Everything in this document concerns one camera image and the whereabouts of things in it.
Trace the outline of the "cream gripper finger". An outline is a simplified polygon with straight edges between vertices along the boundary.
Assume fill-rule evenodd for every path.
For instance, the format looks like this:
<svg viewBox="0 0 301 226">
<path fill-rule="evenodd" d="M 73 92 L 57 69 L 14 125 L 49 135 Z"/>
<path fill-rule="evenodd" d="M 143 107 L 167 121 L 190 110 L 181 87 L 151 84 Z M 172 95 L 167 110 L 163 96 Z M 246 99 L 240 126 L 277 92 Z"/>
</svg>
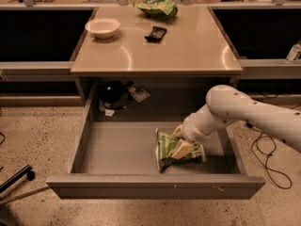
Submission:
<svg viewBox="0 0 301 226">
<path fill-rule="evenodd" d="M 175 138 L 181 138 L 182 137 L 182 125 L 180 124 L 171 134 Z"/>
<path fill-rule="evenodd" d="M 180 139 L 176 145 L 176 148 L 172 151 L 171 157 L 173 159 L 181 159 L 193 152 L 193 148 L 194 146 L 191 143 Z"/>
</svg>

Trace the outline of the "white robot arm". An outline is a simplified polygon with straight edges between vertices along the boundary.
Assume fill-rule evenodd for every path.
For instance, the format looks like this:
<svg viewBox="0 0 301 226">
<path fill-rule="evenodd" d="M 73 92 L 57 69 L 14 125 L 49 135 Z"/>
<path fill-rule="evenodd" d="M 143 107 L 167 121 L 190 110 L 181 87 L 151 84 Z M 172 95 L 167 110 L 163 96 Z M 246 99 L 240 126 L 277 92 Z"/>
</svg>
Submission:
<svg viewBox="0 0 301 226">
<path fill-rule="evenodd" d="M 301 114 L 297 110 L 257 102 L 226 85 L 212 87 L 206 94 L 206 104 L 186 117 L 172 136 L 202 144 L 235 121 L 246 121 L 301 152 Z"/>
</svg>

